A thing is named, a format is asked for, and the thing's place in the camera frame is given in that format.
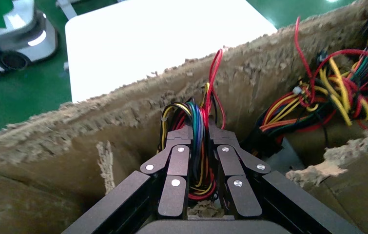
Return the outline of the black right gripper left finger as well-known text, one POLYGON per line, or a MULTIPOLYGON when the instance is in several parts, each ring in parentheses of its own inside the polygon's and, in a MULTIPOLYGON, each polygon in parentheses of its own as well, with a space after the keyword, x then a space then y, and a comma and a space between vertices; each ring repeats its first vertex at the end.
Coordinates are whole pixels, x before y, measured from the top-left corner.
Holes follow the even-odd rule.
POLYGON ((185 218, 188 203, 188 176, 193 142, 188 125, 167 133, 165 148, 140 166, 162 188, 157 194, 157 213, 162 218, 185 218))

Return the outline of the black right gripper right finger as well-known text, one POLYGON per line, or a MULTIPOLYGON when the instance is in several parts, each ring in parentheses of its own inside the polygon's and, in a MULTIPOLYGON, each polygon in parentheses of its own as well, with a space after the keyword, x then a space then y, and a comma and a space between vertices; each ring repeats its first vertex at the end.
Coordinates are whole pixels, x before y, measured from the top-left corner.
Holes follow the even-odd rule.
POLYGON ((269 164, 242 149, 234 132, 209 121, 210 149, 215 160, 215 178, 225 214, 235 218, 256 218, 262 208, 250 184, 271 172, 269 164))

